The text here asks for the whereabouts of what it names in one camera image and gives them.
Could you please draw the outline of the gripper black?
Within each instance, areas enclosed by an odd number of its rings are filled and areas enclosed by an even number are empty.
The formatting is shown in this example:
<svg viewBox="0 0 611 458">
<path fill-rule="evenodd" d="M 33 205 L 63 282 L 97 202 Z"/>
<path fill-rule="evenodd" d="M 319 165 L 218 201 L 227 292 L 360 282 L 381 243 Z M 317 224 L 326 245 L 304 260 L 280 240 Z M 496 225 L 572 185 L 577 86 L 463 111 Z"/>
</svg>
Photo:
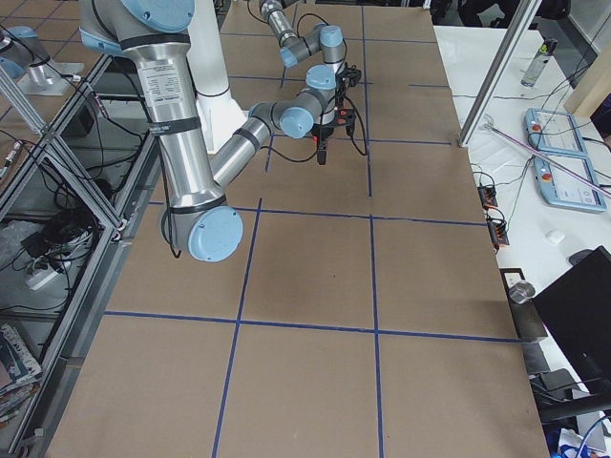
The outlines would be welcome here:
<svg viewBox="0 0 611 458">
<path fill-rule="evenodd" d="M 315 135 L 319 138 L 317 145 L 317 162 L 318 164 L 327 164 L 327 139 L 333 135 L 334 127 L 331 123 L 316 124 Z"/>
<path fill-rule="evenodd" d="M 338 76 L 336 78 L 336 92 L 335 92 L 335 109 L 344 109 L 344 99 L 346 93 L 346 84 L 343 77 Z"/>
</svg>

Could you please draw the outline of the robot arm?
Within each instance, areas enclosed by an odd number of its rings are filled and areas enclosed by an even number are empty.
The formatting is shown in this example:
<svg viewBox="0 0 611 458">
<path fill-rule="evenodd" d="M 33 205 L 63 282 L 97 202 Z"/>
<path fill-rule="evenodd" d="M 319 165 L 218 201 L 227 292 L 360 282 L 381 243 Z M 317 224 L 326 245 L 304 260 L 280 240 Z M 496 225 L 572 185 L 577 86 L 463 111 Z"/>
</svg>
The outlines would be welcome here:
<svg viewBox="0 0 611 458">
<path fill-rule="evenodd" d="M 282 1 L 260 13 L 280 44 L 286 67 L 320 53 L 305 87 L 287 101 L 244 112 L 233 99 L 219 24 L 209 1 L 83 1 L 80 33 L 92 50 L 130 59 L 160 143 L 167 209 L 160 220 L 169 245 L 203 261 L 228 258 L 242 239 L 239 213 L 224 189 L 276 131 L 302 138 L 330 118 L 336 73 L 344 61 L 341 29 L 292 29 Z"/>
<path fill-rule="evenodd" d="M 336 74 L 336 102 L 342 106 L 342 91 L 346 89 L 347 45 L 339 26 L 329 25 L 323 20 L 309 33 L 300 35 L 290 25 L 284 9 L 294 1 L 266 0 L 259 2 L 263 21 L 271 28 L 280 46 L 280 57 L 284 67 L 290 69 L 307 60 L 318 52 L 323 54 L 324 64 Z"/>
</svg>

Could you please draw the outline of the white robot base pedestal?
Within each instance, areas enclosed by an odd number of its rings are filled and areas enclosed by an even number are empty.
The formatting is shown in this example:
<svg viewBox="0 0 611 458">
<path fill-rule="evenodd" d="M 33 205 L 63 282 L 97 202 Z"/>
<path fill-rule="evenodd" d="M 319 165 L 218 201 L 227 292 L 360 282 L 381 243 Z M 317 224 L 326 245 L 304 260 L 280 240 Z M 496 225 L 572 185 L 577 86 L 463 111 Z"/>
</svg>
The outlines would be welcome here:
<svg viewBox="0 0 611 458">
<path fill-rule="evenodd" d="M 225 67 L 213 2 L 199 0 L 188 26 L 191 47 L 187 61 L 196 90 L 196 115 L 200 126 L 194 136 L 201 148 L 215 154 L 246 121 L 233 98 Z"/>
</svg>

